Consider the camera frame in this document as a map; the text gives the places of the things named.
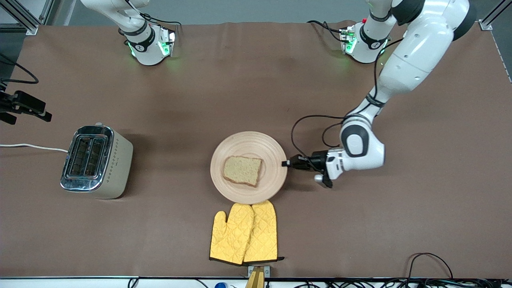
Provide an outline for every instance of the toaster chrome top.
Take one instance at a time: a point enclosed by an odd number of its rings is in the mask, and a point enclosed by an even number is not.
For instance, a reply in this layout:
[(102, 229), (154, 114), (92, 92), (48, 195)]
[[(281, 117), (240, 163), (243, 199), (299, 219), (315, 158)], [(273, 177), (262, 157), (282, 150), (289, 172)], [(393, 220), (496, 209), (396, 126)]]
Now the toaster chrome top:
[(62, 170), (60, 185), (72, 192), (92, 192), (103, 182), (114, 131), (107, 126), (84, 126), (75, 132)]

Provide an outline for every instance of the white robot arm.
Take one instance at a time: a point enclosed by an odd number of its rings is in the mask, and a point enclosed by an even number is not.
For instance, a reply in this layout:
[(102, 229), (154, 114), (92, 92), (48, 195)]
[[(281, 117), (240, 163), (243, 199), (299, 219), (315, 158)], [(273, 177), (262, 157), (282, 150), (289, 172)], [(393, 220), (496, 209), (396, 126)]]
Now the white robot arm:
[(143, 65), (156, 65), (172, 54), (175, 32), (150, 23), (138, 8), (150, 0), (81, 0), (84, 6), (112, 20), (128, 39), (132, 55)]
[(395, 22), (408, 24), (403, 40), (383, 67), (377, 85), (345, 116), (339, 135), (343, 147), (314, 152), (308, 158), (296, 155), (283, 163), (320, 172), (315, 181), (329, 188), (331, 180), (345, 171), (384, 165), (385, 148), (372, 131), (373, 119), (391, 97), (414, 90), (439, 63), (451, 42), (464, 35), (476, 18), (468, 0), (367, 2), (372, 7), (370, 17), (365, 24), (354, 26), (355, 39), (347, 34), (350, 43), (346, 48), (351, 46), (347, 53), (359, 62), (366, 63), (371, 57), (375, 61), (388, 38), (389, 25)]

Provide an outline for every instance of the yellow oven mitt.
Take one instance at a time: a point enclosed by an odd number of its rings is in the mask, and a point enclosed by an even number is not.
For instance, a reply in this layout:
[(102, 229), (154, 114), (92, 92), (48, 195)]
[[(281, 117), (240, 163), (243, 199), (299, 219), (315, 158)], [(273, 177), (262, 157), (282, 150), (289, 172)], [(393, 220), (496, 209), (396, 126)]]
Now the yellow oven mitt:
[(241, 265), (253, 222), (254, 212), (249, 205), (235, 203), (227, 222), (226, 213), (217, 212), (211, 233), (210, 260)]
[(254, 223), (249, 247), (245, 251), (244, 265), (274, 262), (278, 258), (278, 229), (274, 206), (270, 201), (253, 204)]

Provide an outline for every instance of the gray floor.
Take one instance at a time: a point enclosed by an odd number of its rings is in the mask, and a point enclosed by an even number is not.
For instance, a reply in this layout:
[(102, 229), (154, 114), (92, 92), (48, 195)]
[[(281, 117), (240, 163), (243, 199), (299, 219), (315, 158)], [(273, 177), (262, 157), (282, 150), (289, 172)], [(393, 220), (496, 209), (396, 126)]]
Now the gray floor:
[[(56, 8), (53, 24), (72, 26), (114, 25), (103, 15), (87, 9), (80, 0), (61, 0)], [(498, 0), (473, 0), (479, 18), (486, 15)], [(351, 19), (358, 21), (368, 15), (368, 6), (363, 0), (152, 0), (141, 11), (153, 17), (180, 21), (183, 24), (220, 24), (225, 22), (295, 22), (303, 23), (316, 19), (330, 23)], [(500, 47), (504, 62), (512, 67), (512, 8), (503, 12), (493, 23), (493, 34)], [(17, 59), (21, 50), (23, 33), (0, 33), (0, 52)], [(12, 66), (0, 63), (0, 77), (9, 77)]]

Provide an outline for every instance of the slice of bread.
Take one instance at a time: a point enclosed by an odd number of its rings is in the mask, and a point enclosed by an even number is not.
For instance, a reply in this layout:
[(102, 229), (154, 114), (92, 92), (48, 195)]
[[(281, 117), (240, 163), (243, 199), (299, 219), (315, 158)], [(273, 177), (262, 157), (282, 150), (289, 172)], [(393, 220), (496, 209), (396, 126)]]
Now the slice of bread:
[(256, 187), (263, 160), (243, 156), (230, 156), (224, 162), (224, 179), (237, 184)]

